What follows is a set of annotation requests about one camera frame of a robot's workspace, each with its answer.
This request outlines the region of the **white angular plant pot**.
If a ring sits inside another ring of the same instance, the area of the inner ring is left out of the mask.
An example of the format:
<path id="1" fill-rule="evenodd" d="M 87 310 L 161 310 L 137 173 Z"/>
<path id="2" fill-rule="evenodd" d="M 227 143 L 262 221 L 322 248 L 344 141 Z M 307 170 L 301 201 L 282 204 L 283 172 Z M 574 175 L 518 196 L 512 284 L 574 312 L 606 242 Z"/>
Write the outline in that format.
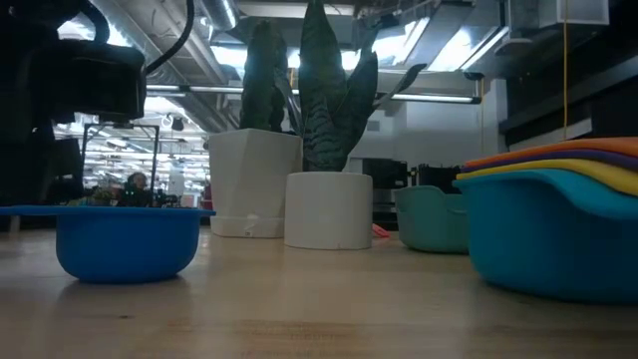
<path id="1" fill-rule="evenodd" d="M 280 238 L 287 177 L 302 170 L 301 138 L 256 129 L 209 137 L 214 234 Z"/>

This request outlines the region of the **black crate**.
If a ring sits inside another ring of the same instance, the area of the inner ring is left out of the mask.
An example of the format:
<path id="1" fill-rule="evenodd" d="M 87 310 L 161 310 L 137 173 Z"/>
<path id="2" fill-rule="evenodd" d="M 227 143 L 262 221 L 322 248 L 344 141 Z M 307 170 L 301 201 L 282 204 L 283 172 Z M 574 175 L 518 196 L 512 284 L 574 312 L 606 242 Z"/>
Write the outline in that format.
<path id="1" fill-rule="evenodd" d="M 431 185 L 446 194 L 459 194 L 460 190 L 453 186 L 453 181 L 461 172 L 459 166 L 435 167 L 425 164 L 418 165 L 418 185 Z"/>

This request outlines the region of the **blue measuring cup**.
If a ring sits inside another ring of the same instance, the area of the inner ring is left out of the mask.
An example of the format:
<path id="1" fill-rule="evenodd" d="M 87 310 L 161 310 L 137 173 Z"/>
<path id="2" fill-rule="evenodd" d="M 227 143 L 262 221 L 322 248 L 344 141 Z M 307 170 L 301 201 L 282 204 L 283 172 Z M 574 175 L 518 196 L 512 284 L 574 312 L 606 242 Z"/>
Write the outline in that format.
<path id="1" fill-rule="evenodd" d="M 56 255 L 62 268 L 90 283 L 129 284 L 176 276 L 193 260 L 198 208 L 14 205 L 1 215 L 53 215 Z"/>

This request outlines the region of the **white round plant pot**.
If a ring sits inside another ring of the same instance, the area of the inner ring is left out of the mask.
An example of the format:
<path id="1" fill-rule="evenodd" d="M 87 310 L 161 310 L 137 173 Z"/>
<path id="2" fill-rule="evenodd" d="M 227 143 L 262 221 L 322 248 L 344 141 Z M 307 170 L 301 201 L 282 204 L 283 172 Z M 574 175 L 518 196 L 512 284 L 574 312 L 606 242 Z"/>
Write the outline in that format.
<path id="1" fill-rule="evenodd" d="M 287 177 L 284 244 L 319 250 L 372 246 L 373 180 L 345 172 Z"/>

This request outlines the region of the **black rack frame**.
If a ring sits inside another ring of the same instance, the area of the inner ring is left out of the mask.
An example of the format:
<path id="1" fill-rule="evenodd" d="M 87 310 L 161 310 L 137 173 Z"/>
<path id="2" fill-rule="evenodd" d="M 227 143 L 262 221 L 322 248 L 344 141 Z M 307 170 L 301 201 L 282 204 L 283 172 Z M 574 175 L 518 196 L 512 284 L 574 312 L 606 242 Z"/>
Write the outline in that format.
<path id="1" fill-rule="evenodd" d="M 81 147 L 81 159 L 82 159 L 82 168 L 85 167 L 86 163 L 86 155 L 87 155 L 87 145 L 89 141 L 93 139 L 94 136 L 97 136 L 100 131 L 104 128 L 113 128 L 119 130 L 133 130 L 133 129 L 142 129 L 145 132 L 147 129 L 152 129 L 155 131 L 155 135 L 151 137 L 147 135 L 149 139 L 153 140 L 154 143 L 154 151 L 152 157 L 152 171 L 151 171 L 151 184 L 150 191 L 155 191 L 156 184 L 156 174 L 157 174 L 157 161 L 159 154 L 159 146 L 160 146 L 160 127 L 158 125 L 140 125 L 134 123 L 114 123 L 114 122 L 97 122 L 97 123 L 86 123 L 84 124 L 84 131 L 82 136 L 82 147 Z"/>

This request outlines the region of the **teal plastic basket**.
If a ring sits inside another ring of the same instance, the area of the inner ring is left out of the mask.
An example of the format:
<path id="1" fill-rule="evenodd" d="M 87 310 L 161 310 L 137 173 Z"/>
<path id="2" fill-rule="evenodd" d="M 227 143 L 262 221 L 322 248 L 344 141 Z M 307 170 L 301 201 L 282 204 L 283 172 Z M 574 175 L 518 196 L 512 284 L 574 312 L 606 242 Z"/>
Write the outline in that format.
<path id="1" fill-rule="evenodd" d="M 433 185 L 395 191 L 399 239 L 410 249 L 433 253 L 469 252 L 467 204 L 459 193 Z"/>

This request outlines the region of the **purple measuring cup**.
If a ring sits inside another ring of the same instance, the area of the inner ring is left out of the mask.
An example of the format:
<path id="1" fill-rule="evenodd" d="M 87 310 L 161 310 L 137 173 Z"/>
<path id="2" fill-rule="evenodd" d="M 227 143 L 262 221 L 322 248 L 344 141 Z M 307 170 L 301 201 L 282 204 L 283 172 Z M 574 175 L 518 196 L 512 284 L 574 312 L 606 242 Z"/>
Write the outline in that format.
<path id="1" fill-rule="evenodd" d="M 638 172 L 638 158 L 631 157 L 624 154 L 606 152 L 600 150 L 566 150 L 552 153 L 545 153 L 540 155 L 524 156 L 511 160 L 498 160 L 490 162 L 486 165 L 472 165 L 463 166 L 462 173 L 470 173 L 478 170 L 485 170 L 495 167 L 514 165 L 519 163 L 527 163 L 532 161 L 542 160 L 565 160 L 565 159 L 578 159 L 589 160 L 604 163 L 607 165 L 616 166 L 625 170 Z"/>

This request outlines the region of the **tall green cactus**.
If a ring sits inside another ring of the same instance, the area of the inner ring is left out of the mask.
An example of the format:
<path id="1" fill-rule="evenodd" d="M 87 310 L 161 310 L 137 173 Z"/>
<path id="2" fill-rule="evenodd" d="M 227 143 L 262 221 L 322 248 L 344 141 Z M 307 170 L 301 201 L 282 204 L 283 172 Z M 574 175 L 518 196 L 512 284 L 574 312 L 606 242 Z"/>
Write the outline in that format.
<path id="1" fill-rule="evenodd" d="M 261 21 L 248 42 L 241 94 L 240 127 L 280 133 L 284 97 L 275 86 L 275 71 L 288 69 L 287 45 L 279 28 Z"/>

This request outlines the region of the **black equipment case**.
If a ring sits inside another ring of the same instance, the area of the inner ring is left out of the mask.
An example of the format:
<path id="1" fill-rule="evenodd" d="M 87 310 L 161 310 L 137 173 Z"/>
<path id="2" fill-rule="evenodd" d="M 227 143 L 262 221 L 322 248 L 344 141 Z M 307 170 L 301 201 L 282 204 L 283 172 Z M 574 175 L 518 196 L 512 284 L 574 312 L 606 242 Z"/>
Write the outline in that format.
<path id="1" fill-rule="evenodd" d="M 408 184 L 408 164 L 389 159 L 362 159 L 362 173 L 373 180 L 373 189 L 397 189 Z"/>

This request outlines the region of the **striped green snake plant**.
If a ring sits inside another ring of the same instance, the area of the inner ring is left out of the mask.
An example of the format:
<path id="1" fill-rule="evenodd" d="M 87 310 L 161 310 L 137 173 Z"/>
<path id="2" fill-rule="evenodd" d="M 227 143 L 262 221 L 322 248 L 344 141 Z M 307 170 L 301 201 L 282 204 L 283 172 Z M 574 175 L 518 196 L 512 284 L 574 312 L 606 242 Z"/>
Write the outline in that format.
<path id="1" fill-rule="evenodd" d="M 292 129 L 302 138 L 304 171 L 342 171 L 372 114 L 409 88 L 427 67 L 425 63 L 412 66 L 393 90 L 379 98 L 375 37 L 371 34 L 364 42 L 355 69 L 347 74 L 323 1 L 308 2 L 301 31 L 299 95 L 293 95 L 281 71 L 274 72 L 275 86 L 292 112 Z"/>

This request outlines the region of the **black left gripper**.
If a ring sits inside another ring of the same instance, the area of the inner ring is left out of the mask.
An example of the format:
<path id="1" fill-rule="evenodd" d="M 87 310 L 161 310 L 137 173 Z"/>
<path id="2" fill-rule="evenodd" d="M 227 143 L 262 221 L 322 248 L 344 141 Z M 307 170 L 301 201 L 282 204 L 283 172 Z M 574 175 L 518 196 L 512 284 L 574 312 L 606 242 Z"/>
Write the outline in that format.
<path id="1" fill-rule="evenodd" d="M 29 93 L 38 114 L 58 123 L 75 113 L 138 119 L 147 93 L 145 57 L 131 47 L 59 40 L 30 55 Z"/>

